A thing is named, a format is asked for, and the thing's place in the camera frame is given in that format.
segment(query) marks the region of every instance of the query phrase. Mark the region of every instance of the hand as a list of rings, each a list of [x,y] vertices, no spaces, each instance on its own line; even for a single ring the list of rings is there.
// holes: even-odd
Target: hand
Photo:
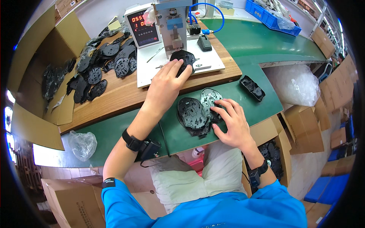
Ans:
[[[181,75],[176,78],[177,72],[183,63],[182,59],[179,61],[174,59],[159,70],[152,79],[146,100],[141,109],[147,110],[148,113],[160,120],[172,106],[180,89],[191,75],[193,68],[191,65],[188,65]]]
[[[215,101],[227,109],[210,107],[217,112],[227,125],[227,133],[222,132],[218,125],[212,124],[214,133],[224,143],[239,148],[244,154],[257,150],[256,143],[250,135],[250,127],[246,121],[243,108],[232,99]]]

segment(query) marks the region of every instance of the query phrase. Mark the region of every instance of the person's left hand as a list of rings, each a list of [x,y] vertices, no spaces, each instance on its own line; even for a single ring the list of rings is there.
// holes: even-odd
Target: person's left hand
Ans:
[[[159,119],[165,114],[191,75],[192,66],[188,65],[181,75],[176,78],[177,72],[183,63],[182,59],[179,61],[174,59],[159,70],[152,79],[146,100],[141,109],[146,110]]]

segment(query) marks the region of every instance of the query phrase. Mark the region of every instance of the blue shirt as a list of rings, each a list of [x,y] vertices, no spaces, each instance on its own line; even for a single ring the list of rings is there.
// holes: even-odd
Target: blue shirt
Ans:
[[[227,192],[180,204],[172,213],[151,219],[127,186],[115,180],[104,188],[107,228],[112,227],[307,227],[303,204],[278,180],[255,192]]]

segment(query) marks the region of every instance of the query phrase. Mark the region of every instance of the wooden workbench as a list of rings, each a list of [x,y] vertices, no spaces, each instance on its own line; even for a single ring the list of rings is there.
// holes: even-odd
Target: wooden workbench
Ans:
[[[202,22],[199,22],[199,25],[202,29],[207,29]],[[121,35],[119,33],[105,38],[100,46],[105,42],[113,42]],[[191,76],[184,84],[180,94],[235,81],[242,75],[241,70],[220,41],[213,34],[208,37],[226,68],[220,71]],[[59,126],[61,134],[85,127],[111,116],[140,108],[145,101],[148,88],[137,88],[137,71],[121,79],[116,77],[114,70],[110,70],[107,73],[103,72],[102,79],[108,81],[105,92],[93,101],[75,104],[72,122]]]

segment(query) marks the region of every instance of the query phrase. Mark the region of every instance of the white sticker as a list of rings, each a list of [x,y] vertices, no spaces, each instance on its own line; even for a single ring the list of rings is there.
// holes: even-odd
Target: white sticker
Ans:
[[[322,219],[323,219],[323,217],[319,217],[319,219],[317,220],[316,224],[318,224]]]

